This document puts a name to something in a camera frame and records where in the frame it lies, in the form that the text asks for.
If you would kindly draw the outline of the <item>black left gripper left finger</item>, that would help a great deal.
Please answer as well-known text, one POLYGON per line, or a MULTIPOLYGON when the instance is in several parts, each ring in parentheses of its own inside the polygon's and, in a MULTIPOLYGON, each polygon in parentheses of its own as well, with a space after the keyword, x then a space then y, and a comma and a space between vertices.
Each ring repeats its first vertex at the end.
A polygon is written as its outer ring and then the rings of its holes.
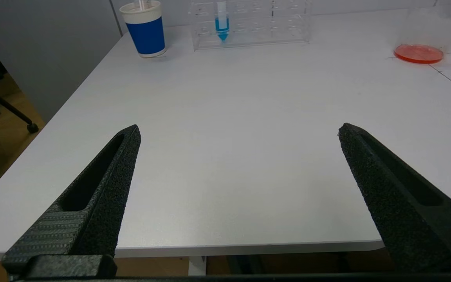
POLYGON ((120 130, 2 257, 9 280, 115 276, 115 249, 141 143, 120 130))

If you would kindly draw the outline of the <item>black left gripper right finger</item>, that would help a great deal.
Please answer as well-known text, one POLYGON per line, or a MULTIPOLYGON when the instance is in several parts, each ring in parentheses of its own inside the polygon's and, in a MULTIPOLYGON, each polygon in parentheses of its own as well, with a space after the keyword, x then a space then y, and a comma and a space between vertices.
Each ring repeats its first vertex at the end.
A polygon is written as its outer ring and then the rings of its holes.
POLYGON ((338 137, 397 269, 451 272, 451 198, 364 129, 344 123, 338 137))

